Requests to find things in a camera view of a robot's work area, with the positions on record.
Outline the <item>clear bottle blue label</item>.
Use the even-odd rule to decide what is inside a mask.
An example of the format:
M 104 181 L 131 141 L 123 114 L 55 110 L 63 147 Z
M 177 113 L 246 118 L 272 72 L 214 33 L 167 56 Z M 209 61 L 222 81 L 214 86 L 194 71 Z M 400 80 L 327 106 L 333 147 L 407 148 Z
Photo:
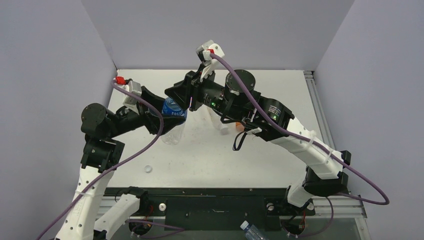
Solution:
M 183 137 L 188 111 L 167 97 L 163 102 L 161 113 L 165 123 L 161 139 L 165 144 L 177 145 Z

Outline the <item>blue-white bottle cap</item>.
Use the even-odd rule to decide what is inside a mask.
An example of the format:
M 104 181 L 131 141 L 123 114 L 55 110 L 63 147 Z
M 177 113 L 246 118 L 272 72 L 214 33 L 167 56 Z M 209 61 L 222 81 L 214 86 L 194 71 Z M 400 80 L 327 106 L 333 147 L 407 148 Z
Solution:
M 144 171 L 145 171 L 146 173 L 151 173 L 151 172 L 152 172 L 152 170 L 153 170 L 153 168 L 152 168 L 150 165 L 146 165 L 146 166 L 144 167 Z

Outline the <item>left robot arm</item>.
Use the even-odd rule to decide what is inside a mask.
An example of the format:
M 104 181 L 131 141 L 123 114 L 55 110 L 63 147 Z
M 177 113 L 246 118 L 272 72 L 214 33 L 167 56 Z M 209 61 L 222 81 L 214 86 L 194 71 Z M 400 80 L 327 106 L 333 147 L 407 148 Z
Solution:
M 116 138 L 138 128 L 146 128 L 158 140 L 185 118 L 162 114 L 165 99 L 144 87 L 114 87 L 125 95 L 124 105 L 116 112 L 92 103 L 81 113 L 81 131 L 85 145 L 79 179 L 71 204 L 60 215 L 64 222 L 55 235 L 57 240 L 109 240 L 132 215 L 149 209 L 147 192 L 128 187 L 123 196 L 103 216 L 98 216 L 106 188 L 118 167 L 124 143 Z

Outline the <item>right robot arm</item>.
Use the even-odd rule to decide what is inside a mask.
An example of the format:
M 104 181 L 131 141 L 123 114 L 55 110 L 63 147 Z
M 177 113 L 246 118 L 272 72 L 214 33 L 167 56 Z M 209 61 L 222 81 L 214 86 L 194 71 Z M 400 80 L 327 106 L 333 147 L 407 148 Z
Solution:
M 182 81 L 165 90 L 182 109 L 196 111 L 201 106 L 213 110 L 222 123 L 241 123 L 247 135 L 280 146 L 305 163 L 304 176 L 290 185 L 282 199 L 283 209 L 296 213 L 312 197 L 328 197 L 347 190 L 344 164 L 351 154 L 337 151 L 308 130 L 280 101 L 255 90 L 252 73 L 236 69 L 227 74 L 224 85 L 215 82 L 215 72 L 200 66 Z

